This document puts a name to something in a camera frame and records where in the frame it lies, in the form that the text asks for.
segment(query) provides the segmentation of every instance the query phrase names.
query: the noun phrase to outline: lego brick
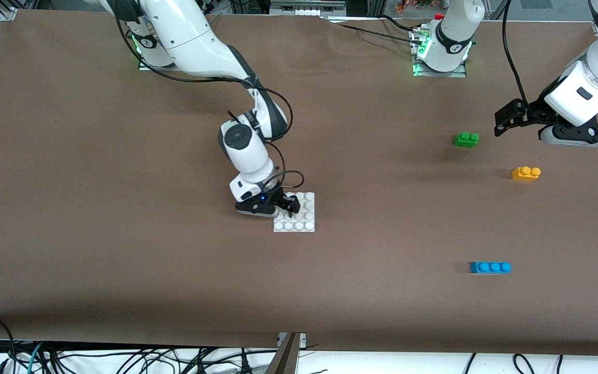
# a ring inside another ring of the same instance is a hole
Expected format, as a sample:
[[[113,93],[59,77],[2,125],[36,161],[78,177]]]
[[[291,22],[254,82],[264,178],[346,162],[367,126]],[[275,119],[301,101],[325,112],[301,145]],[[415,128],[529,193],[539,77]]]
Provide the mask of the lego brick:
[[[274,218],[274,232],[315,232],[315,194],[313,192],[287,192],[285,196],[297,196],[299,213],[292,215],[283,210]]]
[[[479,144],[479,134],[473,132],[461,132],[454,137],[454,145],[457,147],[472,148]]]
[[[524,180],[525,182],[533,182],[539,179],[541,169],[530,168],[529,166],[521,166],[511,171],[511,178],[513,180]]]
[[[472,274],[509,274],[511,272],[511,263],[508,262],[470,262],[470,272]]]

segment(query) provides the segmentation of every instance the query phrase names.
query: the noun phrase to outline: green lego brick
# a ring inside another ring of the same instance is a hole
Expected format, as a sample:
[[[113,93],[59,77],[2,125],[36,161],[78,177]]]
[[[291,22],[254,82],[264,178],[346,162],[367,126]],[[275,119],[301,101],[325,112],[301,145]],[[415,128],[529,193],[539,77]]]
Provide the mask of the green lego brick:
[[[472,148],[477,144],[479,144],[479,134],[476,132],[470,134],[464,131],[454,137],[454,145],[457,147]]]

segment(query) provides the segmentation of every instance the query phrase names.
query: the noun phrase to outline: yellow lego brick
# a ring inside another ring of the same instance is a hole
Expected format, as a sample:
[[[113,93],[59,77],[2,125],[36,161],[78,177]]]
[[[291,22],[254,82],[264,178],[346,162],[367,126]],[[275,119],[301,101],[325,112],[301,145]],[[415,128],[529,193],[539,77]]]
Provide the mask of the yellow lego brick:
[[[539,179],[540,174],[541,169],[539,168],[530,168],[529,166],[522,166],[520,168],[515,168],[511,171],[511,178],[513,180],[525,180],[527,182],[532,182],[534,180]]]

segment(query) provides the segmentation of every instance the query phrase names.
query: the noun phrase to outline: table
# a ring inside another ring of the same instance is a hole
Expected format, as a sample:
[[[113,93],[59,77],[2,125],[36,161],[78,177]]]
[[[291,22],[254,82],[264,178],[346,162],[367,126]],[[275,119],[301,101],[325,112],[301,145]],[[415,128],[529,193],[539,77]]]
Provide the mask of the table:
[[[305,331],[325,350],[598,354],[598,150],[492,136],[518,96],[500,23],[477,31],[465,79],[413,77],[402,42],[316,17],[213,28],[292,103],[277,144],[316,192],[316,232],[233,210],[216,134],[251,108],[244,90],[137,71],[108,14],[20,10],[0,25],[0,318],[16,338]],[[508,34],[530,97],[594,40],[588,23]],[[479,146],[453,147],[461,131]],[[538,182],[510,180],[524,165]]]

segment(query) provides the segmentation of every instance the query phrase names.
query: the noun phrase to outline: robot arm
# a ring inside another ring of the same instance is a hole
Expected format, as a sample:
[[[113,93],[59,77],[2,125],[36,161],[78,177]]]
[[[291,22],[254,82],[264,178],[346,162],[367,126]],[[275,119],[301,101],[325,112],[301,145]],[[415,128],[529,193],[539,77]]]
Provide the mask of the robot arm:
[[[458,68],[467,58],[472,37],[484,19],[485,10],[481,0],[451,2],[443,19],[433,19],[427,25],[425,47],[418,50],[417,58],[442,73]]]
[[[598,0],[588,2],[598,27]],[[541,124],[543,142],[598,147],[598,40],[528,106],[515,99],[500,109],[495,114],[496,137],[509,128]]]
[[[287,117],[235,47],[213,33],[194,0],[99,0],[125,21],[143,60],[152,66],[175,65],[202,78],[234,78],[251,95],[253,109],[221,125],[218,142],[239,171],[230,183],[235,208],[250,215],[275,216],[276,207],[297,213],[296,198],[286,198],[264,142],[282,138]]]

